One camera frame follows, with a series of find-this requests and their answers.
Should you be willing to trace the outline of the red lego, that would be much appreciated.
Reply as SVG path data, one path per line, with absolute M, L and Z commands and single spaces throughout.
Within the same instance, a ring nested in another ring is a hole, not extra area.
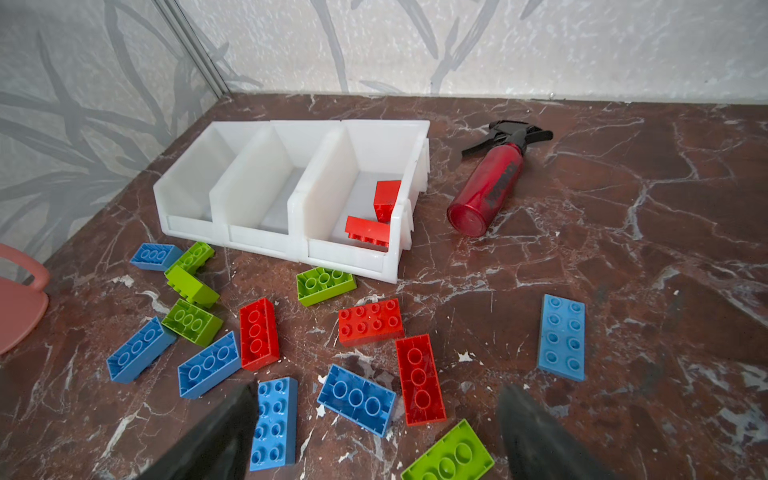
M 277 362 L 281 355 L 274 305 L 259 299 L 239 311 L 242 367 L 257 371 Z
M 389 247 L 390 225 L 387 223 L 348 216 L 345 232 L 350 239 Z
M 407 425 L 445 421 L 430 335 L 398 339 L 395 345 Z

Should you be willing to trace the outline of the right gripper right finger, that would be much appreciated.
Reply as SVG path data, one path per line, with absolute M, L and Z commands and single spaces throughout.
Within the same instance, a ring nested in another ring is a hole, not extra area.
M 497 416 L 513 478 L 617 477 L 522 388 L 502 388 Z

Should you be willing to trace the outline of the red lego studs up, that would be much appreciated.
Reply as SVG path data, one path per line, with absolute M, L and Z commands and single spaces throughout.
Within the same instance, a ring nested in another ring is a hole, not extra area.
M 398 299 L 341 310 L 339 338 L 345 347 L 364 345 L 405 336 Z

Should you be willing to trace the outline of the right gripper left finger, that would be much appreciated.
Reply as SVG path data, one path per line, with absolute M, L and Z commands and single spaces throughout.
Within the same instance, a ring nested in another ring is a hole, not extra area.
M 242 479 L 258 419 L 258 385 L 250 383 L 212 410 L 140 477 Z

